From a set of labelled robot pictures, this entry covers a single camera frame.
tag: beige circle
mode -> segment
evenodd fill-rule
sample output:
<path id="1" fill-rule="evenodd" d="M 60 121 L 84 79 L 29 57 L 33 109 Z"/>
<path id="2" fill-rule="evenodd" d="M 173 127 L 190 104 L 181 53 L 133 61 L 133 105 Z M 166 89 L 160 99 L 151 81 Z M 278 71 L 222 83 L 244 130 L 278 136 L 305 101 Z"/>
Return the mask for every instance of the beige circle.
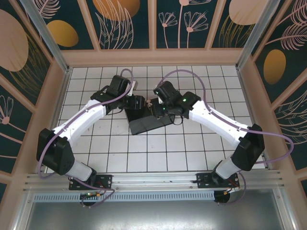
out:
<path id="1" fill-rule="evenodd" d="M 229 5 L 229 17 L 239 25 L 255 24 L 267 2 L 268 0 L 232 0 Z"/>
<path id="2" fill-rule="evenodd" d="M 57 44 L 64 47 L 75 46 L 79 37 L 75 29 L 65 21 L 54 20 L 47 24 L 54 40 Z"/>
<path id="3" fill-rule="evenodd" d="M 9 13 L 0 10 L 0 66 L 9 71 L 20 71 L 28 54 L 28 39 L 23 27 Z"/>
<path id="4" fill-rule="evenodd" d="M 286 57 L 283 52 L 278 49 L 272 50 L 264 61 L 264 79 L 270 85 L 276 84 L 282 78 L 285 68 Z"/>
<path id="5" fill-rule="evenodd" d="M 140 0 L 93 0 L 94 6 L 99 11 L 99 13 L 101 13 L 102 16 L 113 21 L 118 21 L 118 17 L 116 17 L 114 15 L 114 11 L 111 10 L 111 8 L 113 7 L 110 7 L 109 5 L 112 4 L 114 6 L 116 13 L 119 16 L 118 2 L 123 9 L 127 9 L 130 14 L 130 17 L 133 17 L 139 11 Z"/>

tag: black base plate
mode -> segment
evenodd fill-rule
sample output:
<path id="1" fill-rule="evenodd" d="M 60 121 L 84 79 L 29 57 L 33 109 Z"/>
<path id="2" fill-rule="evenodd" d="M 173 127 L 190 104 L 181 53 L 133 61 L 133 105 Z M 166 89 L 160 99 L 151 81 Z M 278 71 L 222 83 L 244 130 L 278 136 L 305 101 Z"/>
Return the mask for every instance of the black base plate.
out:
<path id="1" fill-rule="evenodd" d="M 101 184 L 103 185 L 103 188 L 111 188 L 112 186 L 112 175 L 97 175 L 96 176 L 96 182 L 93 185 L 94 187 L 101 187 Z M 69 190 L 71 191 L 82 191 L 82 190 L 94 190 L 89 187 L 84 186 L 83 184 L 80 184 L 74 179 L 71 179 L 69 184 Z"/>
<path id="2" fill-rule="evenodd" d="M 196 181 L 198 188 L 231 188 L 234 185 L 229 181 L 231 180 L 238 187 L 240 186 L 238 175 L 235 173 L 229 179 L 223 180 L 220 184 L 216 184 L 212 180 L 212 174 L 208 173 L 198 173 L 196 174 Z"/>

